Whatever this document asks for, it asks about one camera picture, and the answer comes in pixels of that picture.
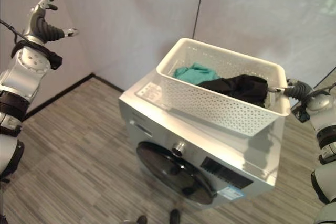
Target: laundry basket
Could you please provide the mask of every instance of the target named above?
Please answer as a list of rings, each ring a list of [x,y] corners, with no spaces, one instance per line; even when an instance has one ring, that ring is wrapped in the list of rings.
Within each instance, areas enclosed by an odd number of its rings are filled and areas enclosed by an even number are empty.
[[[265,108],[173,78],[175,70],[200,63],[223,78],[248,74],[264,78],[269,87],[287,87],[284,69],[272,62],[183,38],[157,66],[162,103],[210,124],[253,136],[280,116],[290,114],[289,100],[268,93]]]

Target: teal cloth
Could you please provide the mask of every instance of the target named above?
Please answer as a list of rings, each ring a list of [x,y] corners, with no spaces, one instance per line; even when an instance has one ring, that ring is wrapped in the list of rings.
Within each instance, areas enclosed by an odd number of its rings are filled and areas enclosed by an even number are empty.
[[[220,78],[215,70],[211,68],[206,68],[199,63],[194,63],[189,68],[177,68],[174,72],[173,77],[194,85],[198,85],[203,81],[213,81]]]

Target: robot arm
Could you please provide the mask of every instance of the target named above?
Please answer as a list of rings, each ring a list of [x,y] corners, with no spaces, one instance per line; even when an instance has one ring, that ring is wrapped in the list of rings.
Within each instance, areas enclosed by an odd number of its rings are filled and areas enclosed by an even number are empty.
[[[322,153],[319,156],[322,166],[312,172],[311,182],[319,199],[326,205],[314,224],[336,223],[336,98],[330,95],[336,82],[316,91],[297,80],[290,79],[288,84],[292,87],[270,88],[270,92],[279,92],[299,100],[299,106],[292,113],[300,122],[310,120]]]
[[[29,23],[21,35],[1,20],[23,40],[16,43],[7,70],[0,74],[0,180],[12,174],[22,157],[24,144],[16,137],[21,131],[27,109],[38,92],[42,78],[50,69],[57,69],[62,58],[43,45],[78,34],[74,28],[59,29],[45,21],[47,9],[57,10],[53,0],[41,0],[31,9]]]

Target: front-loading washing machine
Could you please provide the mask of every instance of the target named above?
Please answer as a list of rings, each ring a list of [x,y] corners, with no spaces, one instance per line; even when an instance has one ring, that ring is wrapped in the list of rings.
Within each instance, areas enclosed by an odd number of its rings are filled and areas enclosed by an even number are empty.
[[[246,137],[172,112],[160,95],[152,71],[119,98],[130,143],[147,173],[202,209],[274,188],[284,119]]]

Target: wood-grain vinyl floor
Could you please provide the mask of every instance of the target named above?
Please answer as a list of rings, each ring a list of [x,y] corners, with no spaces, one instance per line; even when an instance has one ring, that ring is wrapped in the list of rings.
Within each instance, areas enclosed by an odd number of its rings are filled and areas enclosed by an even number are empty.
[[[335,71],[321,86],[333,81]],[[110,224],[141,214],[149,224],[165,224],[174,207],[182,224],[313,223],[323,204],[310,184],[320,152],[309,123],[287,117],[274,190],[198,211],[139,171],[119,95],[90,79],[24,123],[25,153],[4,192],[9,224]]]

